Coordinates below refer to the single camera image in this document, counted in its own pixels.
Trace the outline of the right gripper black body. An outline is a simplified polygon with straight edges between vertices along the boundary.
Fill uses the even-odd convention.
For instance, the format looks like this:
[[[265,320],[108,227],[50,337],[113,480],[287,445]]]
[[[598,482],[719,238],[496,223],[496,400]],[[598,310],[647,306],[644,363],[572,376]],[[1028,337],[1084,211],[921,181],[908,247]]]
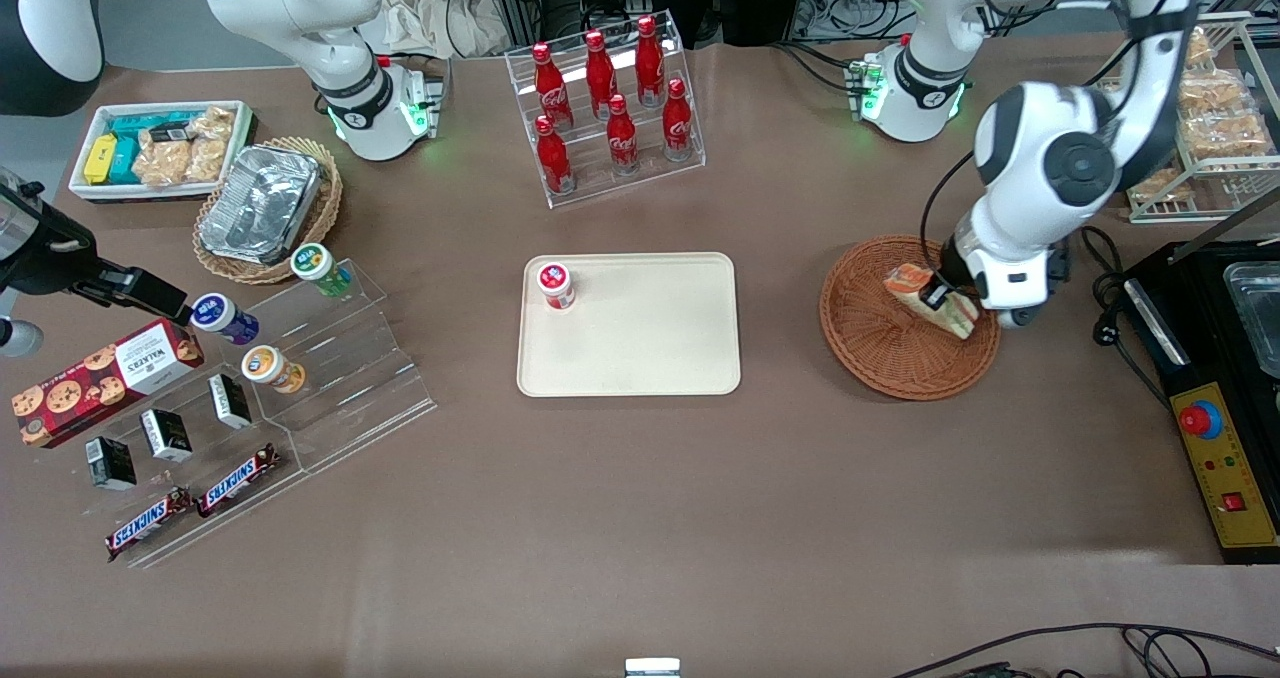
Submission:
[[[18,290],[49,296],[97,274],[97,240],[81,223],[65,216],[42,217],[18,251]]]

